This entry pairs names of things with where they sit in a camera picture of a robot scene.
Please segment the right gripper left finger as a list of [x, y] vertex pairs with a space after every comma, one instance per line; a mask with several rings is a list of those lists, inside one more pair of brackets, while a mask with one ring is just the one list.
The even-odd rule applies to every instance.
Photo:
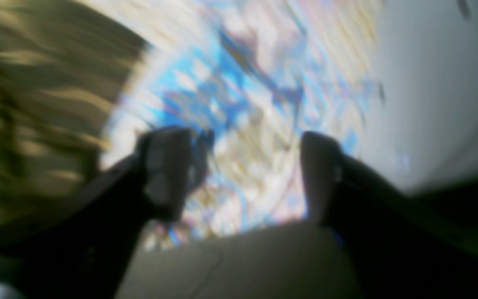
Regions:
[[78, 194], [0, 226], [0, 283], [28, 299], [112, 299], [140, 231], [180, 219], [191, 132], [163, 127]]

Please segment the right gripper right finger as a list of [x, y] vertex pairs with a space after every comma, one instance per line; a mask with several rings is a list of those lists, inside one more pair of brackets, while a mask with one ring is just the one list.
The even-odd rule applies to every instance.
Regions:
[[478, 299], [478, 178], [410, 199], [315, 131], [300, 166], [307, 219], [341, 237], [366, 297]]

